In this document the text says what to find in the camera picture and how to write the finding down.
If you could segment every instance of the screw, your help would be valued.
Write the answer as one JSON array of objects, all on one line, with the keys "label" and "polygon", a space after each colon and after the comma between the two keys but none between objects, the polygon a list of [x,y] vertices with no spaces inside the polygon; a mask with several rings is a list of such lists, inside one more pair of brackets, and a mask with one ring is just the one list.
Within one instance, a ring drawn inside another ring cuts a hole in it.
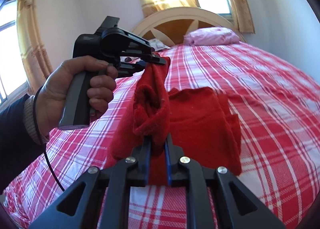
[{"label": "screw", "polygon": [[126,159],[125,159],[125,162],[126,163],[135,163],[136,162],[136,158],[135,157],[127,157]]},{"label": "screw", "polygon": [[99,171],[99,169],[97,167],[90,167],[88,169],[88,173],[90,173],[90,174],[97,173],[98,171]]},{"label": "screw", "polygon": [[191,161],[191,159],[187,156],[183,156],[180,158],[180,162],[184,164],[188,164]]},{"label": "screw", "polygon": [[217,171],[220,173],[220,174],[226,174],[228,169],[224,166],[221,166],[221,167],[218,167],[217,168]]}]

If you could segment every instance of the headboard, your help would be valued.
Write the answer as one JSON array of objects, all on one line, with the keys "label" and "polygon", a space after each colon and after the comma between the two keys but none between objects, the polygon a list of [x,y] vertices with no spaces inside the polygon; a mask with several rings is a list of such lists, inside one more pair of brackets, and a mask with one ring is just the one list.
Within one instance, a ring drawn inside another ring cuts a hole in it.
[{"label": "headboard", "polygon": [[131,32],[150,40],[157,38],[167,46],[183,43],[183,36],[206,27],[226,27],[246,42],[231,22],[222,16],[196,7],[176,7],[156,12],[140,22]]}]

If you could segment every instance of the pink pillowcase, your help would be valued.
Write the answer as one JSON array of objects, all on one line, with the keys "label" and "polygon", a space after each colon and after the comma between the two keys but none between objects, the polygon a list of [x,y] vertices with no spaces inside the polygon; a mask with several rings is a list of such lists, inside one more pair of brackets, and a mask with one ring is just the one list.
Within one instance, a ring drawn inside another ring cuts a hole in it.
[{"label": "pink pillowcase", "polygon": [[184,35],[183,39],[183,44],[194,46],[228,45],[239,42],[240,38],[237,34],[223,27],[198,29]]}]

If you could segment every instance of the red fabric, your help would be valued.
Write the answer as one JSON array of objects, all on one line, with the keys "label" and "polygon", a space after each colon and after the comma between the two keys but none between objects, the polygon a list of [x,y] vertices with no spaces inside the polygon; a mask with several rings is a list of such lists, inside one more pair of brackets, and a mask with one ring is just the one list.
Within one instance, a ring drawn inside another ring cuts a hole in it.
[{"label": "red fabric", "polygon": [[105,168],[130,156],[143,136],[153,137],[149,184],[166,185],[164,141],[170,131],[174,145],[209,168],[225,166],[241,173],[241,133],[238,116],[231,115],[226,95],[209,87],[166,92],[167,65],[148,65],[107,151]]}]

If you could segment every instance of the plaid pattern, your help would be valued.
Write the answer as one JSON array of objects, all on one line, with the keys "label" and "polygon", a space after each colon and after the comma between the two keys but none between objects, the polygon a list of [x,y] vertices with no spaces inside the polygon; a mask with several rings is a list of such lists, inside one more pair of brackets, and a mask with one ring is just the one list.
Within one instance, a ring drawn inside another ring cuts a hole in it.
[{"label": "plaid pattern", "polygon": [[[242,132],[240,180],[295,228],[319,191],[320,86],[272,54],[241,43],[177,45],[162,52],[172,60],[165,87],[209,86],[229,97]],[[47,151],[67,188],[90,166],[102,167],[106,149],[141,73],[117,80],[114,100],[88,129],[51,132]],[[6,189],[11,216],[27,228],[60,194],[43,156]],[[186,228],[182,188],[132,188],[129,228]]]}]

